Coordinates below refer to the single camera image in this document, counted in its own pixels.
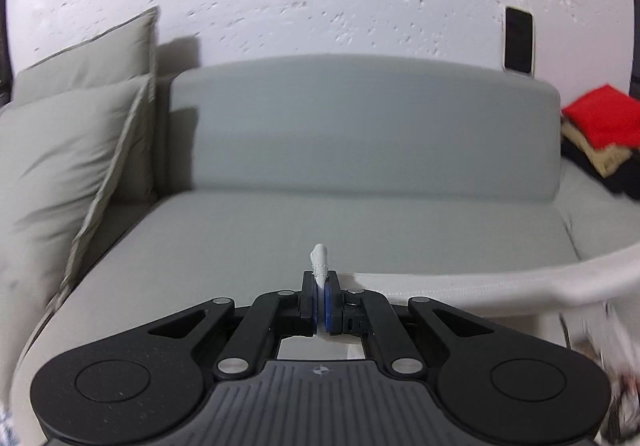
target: beige cloth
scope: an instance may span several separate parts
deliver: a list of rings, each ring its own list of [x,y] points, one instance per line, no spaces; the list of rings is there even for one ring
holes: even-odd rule
[[[603,177],[614,174],[619,166],[632,155],[631,149],[617,144],[610,144],[601,150],[595,150],[584,134],[569,121],[562,123],[562,135],[584,152],[593,167]]]

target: black smartphone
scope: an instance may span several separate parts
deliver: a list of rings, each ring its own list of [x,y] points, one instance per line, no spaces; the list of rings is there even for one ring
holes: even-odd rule
[[[533,15],[515,7],[505,8],[504,70],[533,76],[534,44]]]

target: metal pin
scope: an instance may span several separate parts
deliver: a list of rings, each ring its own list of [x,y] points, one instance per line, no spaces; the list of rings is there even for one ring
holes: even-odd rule
[[[242,358],[227,358],[218,363],[218,370],[225,374],[240,374],[249,368],[249,363]]]
[[[400,358],[391,363],[391,368],[398,374],[416,374],[422,370],[422,363],[413,358]]]

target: gray sofa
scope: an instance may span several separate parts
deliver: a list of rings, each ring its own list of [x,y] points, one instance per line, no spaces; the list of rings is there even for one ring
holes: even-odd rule
[[[559,302],[552,280],[576,280],[591,258],[572,221],[593,203],[576,192],[626,202],[561,163],[558,93],[528,78],[319,55],[191,70],[158,89],[161,196],[111,203],[84,280],[18,366],[26,446],[44,440],[29,387],[48,359],[216,296],[297,290],[317,243],[346,285],[526,313]],[[640,240],[622,233],[598,254]]]

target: gray pillow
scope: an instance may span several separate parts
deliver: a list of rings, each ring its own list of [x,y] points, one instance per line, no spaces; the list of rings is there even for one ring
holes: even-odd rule
[[[152,144],[155,126],[156,21],[152,8],[91,40],[53,54],[15,77],[13,102],[25,105],[70,90],[112,85],[136,76],[150,83],[115,200],[154,198]]]
[[[30,335],[74,286],[148,85],[138,76],[0,110],[0,406]]]

